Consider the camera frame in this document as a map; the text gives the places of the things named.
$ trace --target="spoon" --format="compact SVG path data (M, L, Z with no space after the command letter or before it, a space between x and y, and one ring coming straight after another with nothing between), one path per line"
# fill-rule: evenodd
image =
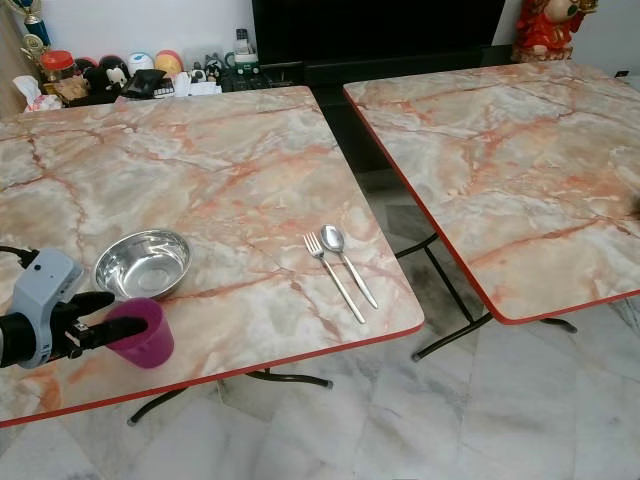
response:
M320 237L322 239L322 245L324 245L324 248L340 256L344 264L347 266L347 269L351 272L351 275L353 275L353 279L358 284L358 287L360 287L360 290L362 291L366 299L369 300L369 303L371 305L373 305L373 308L378 308L378 304L373 298L373 295L371 295L369 287L367 287L365 281L356 271L356 267L353 266L353 263L351 263L349 257L344 254L344 236L342 235L342 232L338 229L338 227L336 227L335 225L324 225L322 227L322 230L320 230Z

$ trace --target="gold trophy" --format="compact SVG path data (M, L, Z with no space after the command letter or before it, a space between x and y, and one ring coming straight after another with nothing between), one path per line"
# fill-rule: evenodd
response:
M42 11L42 4L40 0L4 0L5 3L16 12L18 15L24 17L24 26L27 31L40 38L45 47L51 45L49 41L49 34L47 33L47 27L44 25L44 21L39 17Z
M24 47L20 49L22 53L33 63L40 66L40 57L49 47L46 47L44 43L42 43L40 37L31 33L27 33L22 41L24 42Z

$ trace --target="pink plastic cup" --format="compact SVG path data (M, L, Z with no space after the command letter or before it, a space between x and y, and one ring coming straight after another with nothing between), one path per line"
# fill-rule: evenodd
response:
M157 367L169 360L173 353L173 335L158 302L150 298L134 298L111 310L106 319L116 317L144 318L147 329L109 343L108 348L142 368Z

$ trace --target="fork handle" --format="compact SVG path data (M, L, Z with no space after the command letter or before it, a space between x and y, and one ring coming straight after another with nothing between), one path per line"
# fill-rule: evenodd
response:
M347 291L344 289L344 286L342 285L342 282L336 275L336 272L334 272L333 268L331 268L331 265L329 265L329 262L327 262L327 260L324 257L321 257L320 260L322 261L324 268L326 268L327 271L329 272L329 275L331 275L331 278L333 279L333 282L336 284L336 287L338 287L338 290L340 290L340 293L342 294L344 299L347 301L347 304L349 305L349 307L351 307L351 311L356 316L356 319L358 320L358 322L360 322L363 325L367 323L364 321L364 318L362 317L360 310L358 310L357 305L353 303L353 300L351 300L351 297L349 296Z

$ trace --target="red lid jar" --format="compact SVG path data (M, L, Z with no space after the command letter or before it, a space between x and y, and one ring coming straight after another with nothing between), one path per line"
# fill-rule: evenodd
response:
M47 80L57 82L63 78L71 78L76 74L76 64L66 50L51 50L40 56L40 62L47 74Z

